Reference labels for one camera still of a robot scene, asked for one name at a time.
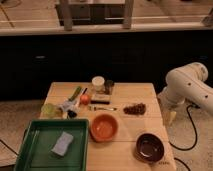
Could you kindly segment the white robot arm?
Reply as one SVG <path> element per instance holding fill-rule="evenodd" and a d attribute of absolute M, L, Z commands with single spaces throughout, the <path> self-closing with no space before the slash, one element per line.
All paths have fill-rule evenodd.
<path fill-rule="evenodd" d="M 208 78 L 207 67 L 193 62 L 170 70 L 166 86 L 157 95 L 164 125 L 170 125 L 176 117 L 175 109 L 186 99 L 213 114 L 213 88 L 205 84 Z"/>

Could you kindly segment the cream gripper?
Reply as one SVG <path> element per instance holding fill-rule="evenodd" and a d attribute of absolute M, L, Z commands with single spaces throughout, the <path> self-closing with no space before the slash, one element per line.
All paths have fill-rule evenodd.
<path fill-rule="evenodd" d="M 177 112 L 175 111 L 175 106 L 170 105 L 166 102 L 161 103 L 161 111 L 163 117 L 163 123 L 169 126 L 176 117 Z"/>

